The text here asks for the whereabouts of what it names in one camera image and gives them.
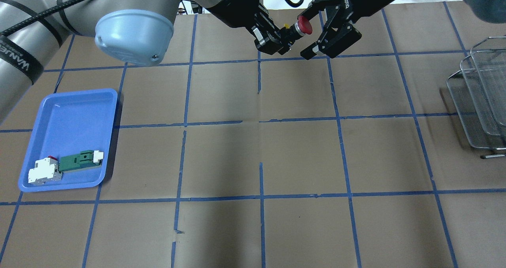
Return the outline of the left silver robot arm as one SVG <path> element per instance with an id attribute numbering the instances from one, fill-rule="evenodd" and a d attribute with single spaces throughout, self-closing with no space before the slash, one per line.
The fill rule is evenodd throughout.
<path id="1" fill-rule="evenodd" d="M 1 0 L 1 121 L 71 34 L 94 38 L 107 55 L 137 66 L 163 60 L 183 0 Z M 245 27 L 257 49 L 286 53 L 292 41 L 260 0 L 193 0 L 232 28 Z"/>

